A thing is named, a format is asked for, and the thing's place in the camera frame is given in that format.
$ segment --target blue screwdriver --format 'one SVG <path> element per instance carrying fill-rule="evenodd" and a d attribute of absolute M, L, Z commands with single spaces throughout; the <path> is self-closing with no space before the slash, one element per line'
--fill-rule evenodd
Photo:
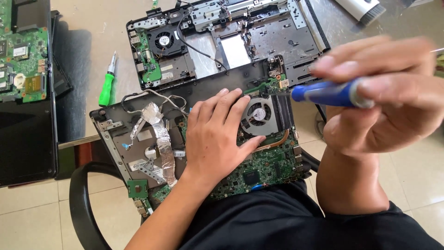
<path fill-rule="evenodd" d="M 360 77 L 343 84 L 325 81 L 312 85 L 298 85 L 293 88 L 291 93 L 277 93 L 277 95 L 290 95 L 295 101 L 311 101 L 329 106 L 368 109 L 373 107 L 375 102 L 362 98 L 356 93 L 356 89 L 363 79 L 364 77 Z"/>

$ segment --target black shirt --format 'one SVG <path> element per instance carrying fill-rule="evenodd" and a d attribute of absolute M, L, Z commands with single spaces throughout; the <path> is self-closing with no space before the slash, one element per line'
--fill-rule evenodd
<path fill-rule="evenodd" d="M 204 203 L 181 244 L 185 249 L 444 249 L 390 202 L 388 211 L 326 214 L 304 181 Z"/>

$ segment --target tile floor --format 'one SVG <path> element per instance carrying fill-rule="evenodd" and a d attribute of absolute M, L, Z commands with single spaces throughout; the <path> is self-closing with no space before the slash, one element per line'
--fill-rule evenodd
<path fill-rule="evenodd" d="M 325 143 L 314 131 L 316 108 L 294 103 L 300 144 L 321 158 Z M 444 131 L 394 153 L 380 156 L 379 180 L 390 200 L 444 244 Z M 95 219 L 112 249 L 123 249 L 140 224 L 140 216 L 123 183 L 110 176 L 88 179 Z M 316 174 L 307 180 L 316 198 Z M 71 222 L 69 180 L 16 189 L 0 189 L 0 250 L 80 250 Z"/>

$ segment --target laptop fan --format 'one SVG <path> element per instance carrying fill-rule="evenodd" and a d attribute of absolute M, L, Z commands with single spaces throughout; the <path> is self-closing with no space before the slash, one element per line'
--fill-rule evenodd
<path fill-rule="evenodd" d="M 150 50 L 163 57 L 188 52 L 186 45 L 179 40 L 176 28 L 176 26 L 168 25 L 147 31 Z"/>
<path fill-rule="evenodd" d="M 288 97 L 252 98 L 242 114 L 242 129 L 250 135 L 269 135 L 294 125 Z"/>

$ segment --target person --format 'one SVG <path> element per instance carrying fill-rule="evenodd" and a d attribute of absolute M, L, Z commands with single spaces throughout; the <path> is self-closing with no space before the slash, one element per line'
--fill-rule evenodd
<path fill-rule="evenodd" d="M 327 147 L 316 179 L 320 207 L 303 180 L 202 204 L 265 137 L 236 145 L 250 101 L 238 99 L 240 89 L 197 102 L 188 117 L 185 171 L 126 250 L 444 249 L 378 183 L 378 153 L 421 140 L 444 118 L 434 49 L 423 37 L 376 36 L 338 46 L 315 64 L 313 75 L 338 83 L 367 76 L 357 92 L 378 104 L 327 107 Z"/>

